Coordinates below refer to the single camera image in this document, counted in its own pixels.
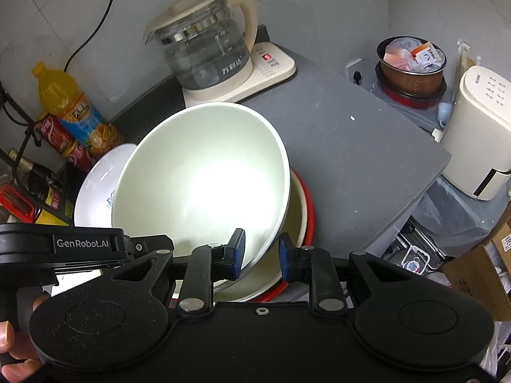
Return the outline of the person's left hand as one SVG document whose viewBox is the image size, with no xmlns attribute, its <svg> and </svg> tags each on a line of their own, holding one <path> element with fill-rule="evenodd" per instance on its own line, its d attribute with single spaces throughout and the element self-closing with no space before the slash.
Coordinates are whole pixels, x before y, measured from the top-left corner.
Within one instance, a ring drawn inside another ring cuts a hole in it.
<svg viewBox="0 0 511 383">
<path fill-rule="evenodd" d="M 29 335 L 16 332 L 5 316 L 1 317 L 1 354 L 9 354 L 16 360 L 15 363 L 1 366 L 5 382 L 24 382 L 43 366 Z"/>
</svg>

